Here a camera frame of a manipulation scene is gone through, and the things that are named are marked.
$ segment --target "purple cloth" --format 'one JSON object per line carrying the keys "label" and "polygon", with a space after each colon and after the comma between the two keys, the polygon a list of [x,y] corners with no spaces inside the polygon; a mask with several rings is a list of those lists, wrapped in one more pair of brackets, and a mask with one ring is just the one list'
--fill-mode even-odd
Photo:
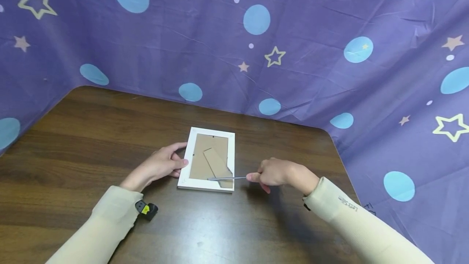
{"label": "purple cloth", "polygon": [[84,85],[314,126],[365,208],[469,259],[469,0],[0,5],[1,151]]}

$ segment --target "brown wood surface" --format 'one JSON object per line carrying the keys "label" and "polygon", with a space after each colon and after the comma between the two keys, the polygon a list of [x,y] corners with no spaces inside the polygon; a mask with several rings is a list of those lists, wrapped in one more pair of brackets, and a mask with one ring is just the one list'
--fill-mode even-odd
{"label": "brown wood surface", "polygon": [[[149,154],[186,141],[191,126],[236,133],[236,174],[265,158],[304,164],[356,200],[329,135],[273,120],[104,89],[72,91],[0,157],[0,263],[44,263],[89,217],[110,185]],[[148,187],[160,211],[138,220],[110,263],[359,263],[290,187],[266,195]]]}

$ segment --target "yellow tag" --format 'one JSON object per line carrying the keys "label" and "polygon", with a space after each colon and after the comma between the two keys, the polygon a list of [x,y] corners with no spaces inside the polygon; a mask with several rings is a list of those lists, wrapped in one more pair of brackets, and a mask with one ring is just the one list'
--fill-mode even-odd
{"label": "yellow tag", "polygon": [[149,206],[145,205],[144,209],[142,210],[142,214],[147,214],[149,211]]}

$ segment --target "small black object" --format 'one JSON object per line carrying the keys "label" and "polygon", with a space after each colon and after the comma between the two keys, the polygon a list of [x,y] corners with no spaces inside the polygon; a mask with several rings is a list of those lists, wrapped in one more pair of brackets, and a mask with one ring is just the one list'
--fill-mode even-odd
{"label": "small black object", "polygon": [[135,208],[139,212],[140,216],[150,221],[155,217],[158,212],[158,206],[152,203],[145,203],[144,200],[140,200],[135,203]]}

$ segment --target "beige arm sleeve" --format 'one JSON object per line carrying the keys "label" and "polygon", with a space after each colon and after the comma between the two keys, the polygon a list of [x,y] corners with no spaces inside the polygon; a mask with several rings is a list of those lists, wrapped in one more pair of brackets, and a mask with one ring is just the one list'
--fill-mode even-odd
{"label": "beige arm sleeve", "polygon": [[141,193],[110,187],[90,218],[46,264],[109,262],[117,245],[134,226],[138,215],[135,203],[142,198]]}
{"label": "beige arm sleeve", "polygon": [[321,178],[316,189],[303,200],[367,263],[433,264],[415,245],[352,201],[327,178]]}

